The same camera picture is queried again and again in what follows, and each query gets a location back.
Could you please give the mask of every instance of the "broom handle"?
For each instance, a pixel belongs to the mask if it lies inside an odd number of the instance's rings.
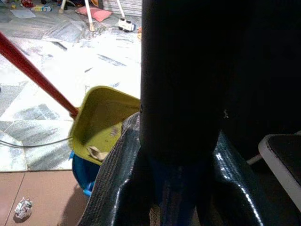
[[[69,111],[72,117],[78,114],[75,108],[50,81],[0,32],[0,54],[15,65],[20,71],[32,79],[46,91],[62,107]]]

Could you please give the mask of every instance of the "marble floor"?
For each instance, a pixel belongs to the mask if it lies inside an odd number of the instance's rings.
[[[88,30],[87,18],[69,7],[59,15],[34,12],[19,19],[0,5],[0,30],[75,106],[94,86],[106,85],[140,97],[141,41],[137,31],[116,26],[118,15]],[[137,27],[141,18],[128,17]],[[68,137],[69,113],[0,55],[0,140],[21,146],[51,143]],[[0,171],[67,170],[69,141],[35,148],[0,144]]]

